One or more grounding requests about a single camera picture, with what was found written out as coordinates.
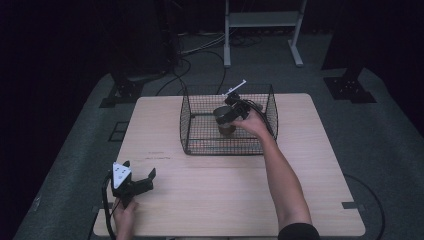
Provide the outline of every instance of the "gray carpet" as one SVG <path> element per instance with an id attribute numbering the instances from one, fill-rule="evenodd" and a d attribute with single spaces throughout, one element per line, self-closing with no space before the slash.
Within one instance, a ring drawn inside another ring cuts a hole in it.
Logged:
<path id="1" fill-rule="evenodd" d="M 288 38 L 264 37 L 257 45 L 232 48 L 232 66 L 226 71 L 225 83 L 238 84 L 246 79 L 250 83 L 270 83 L 276 93 L 311 95 L 342 171 L 357 178 L 346 178 L 367 229 L 357 239 L 376 239 L 383 223 L 378 201 L 362 183 L 381 201 L 385 220 L 382 239 L 422 239 L 423 138 L 390 97 L 381 79 L 366 69 L 359 81 L 377 103 L 333 100 L 323 77 L 340 76 L 344 70 L 320 70 L 331 35 L 300 36 L 298 48 L 303 68 L 295 67 Z M 191 49 L 210 40 L 184 37 L 182 46 Z M 208 51 L 222 56 L 222 47 Z M 182 77 L 186 84 L 220 83 L 224 68 L 216 55 L 198 53 L 185 59 L 191 63 L 189 72 Z M 182 74 L 188 67 L 188 63 L 180 61 L 175 71 Z M 142 95 L 154 96 L 174 77 L 168 74 L 147 83 Z M 130 120 L 134 108 L 134 104 L 99 108 L 112 86 L 110 75 L 104 76 L 87 99 L 39 191 L 38 207 L 30 209 L 15 239 L 104 239 L 91 234 L 91 228 L 101 206 L 101 184 L 121 145 L 109 141 L 109 137 L 117 122 Z M 175 81 L 160 95 L 179 95 L 179 90 Z"/>

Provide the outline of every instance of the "person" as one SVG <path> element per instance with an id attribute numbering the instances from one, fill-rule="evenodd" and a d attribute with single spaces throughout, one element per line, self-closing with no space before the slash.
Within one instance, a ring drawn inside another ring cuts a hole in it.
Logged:
<path id="1" fill-rule="evenodd" d="M 309 207 L 303 195 L 297 175 L 281 152 L 272 135 L 268 132 L 259 113 L 251 110 L 245 120 L 231 123 L 245 129 L 260 142 L 265 159 L 268 186 L 274 201 L 278 219 L 279 240 L 317 240 L 319 233 L 312 225 Z M 124 209 L 117 207 L 114 212 L 118 237 L 131 236 L 134 224 L 135 203 Z"/>

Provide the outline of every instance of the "white metal stand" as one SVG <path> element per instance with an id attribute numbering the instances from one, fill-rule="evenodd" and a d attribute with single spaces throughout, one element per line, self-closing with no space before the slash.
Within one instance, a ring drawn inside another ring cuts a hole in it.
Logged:
<path id="1" fill-rule="evenodd" d="M 307 0 L 302 0 L 299 11 L 288 12 L 249 12 L 230 13 L 229 0 L 225 1 L 225 44 L 224 66 L 231 66 L 230 56 L 230 28 L 232 27 L 277 27 L 294 26 L 293 39 L 288 40 L 297 67 L 303 67 L 303 61 L 297 50 L 296 43 L 299 37 Z"/>

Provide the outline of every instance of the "wire mesh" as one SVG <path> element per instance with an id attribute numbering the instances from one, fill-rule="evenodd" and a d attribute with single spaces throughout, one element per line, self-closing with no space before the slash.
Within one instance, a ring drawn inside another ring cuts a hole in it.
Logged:
<path id="1" fill-rule="evenodd" d="M 230 135 L 223 135 L 213 115 L 213 110 L 224 106 L 225 93 L 231 86 L 185 86 L 180 116 L 180 139 L 188 155 L 259 155 L 262 148 L 255 136 L 242 128 Z M 236 92 L 241 99 L 251 100 L 262 106 L 273 131 L 278 132 L 278 113 L 272 85 L 245 84 Z"/>

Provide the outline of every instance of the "person's left hand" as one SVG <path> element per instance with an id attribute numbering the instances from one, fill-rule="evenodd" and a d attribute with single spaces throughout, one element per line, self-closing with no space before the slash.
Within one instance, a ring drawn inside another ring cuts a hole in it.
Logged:
<path id="1" fill-rule="evenodd" d="M 116 225 L 116 239 L 117 240 L 129 240 L 134 235 L 134 221 L 135 221 L 135 210 L 138 207 L 138 203 L 131 200 L 127 208 L 124 208 L 122 201 L 119 198 L 115 200 L 115 211 L 113 212 L 113 219 Z"/>

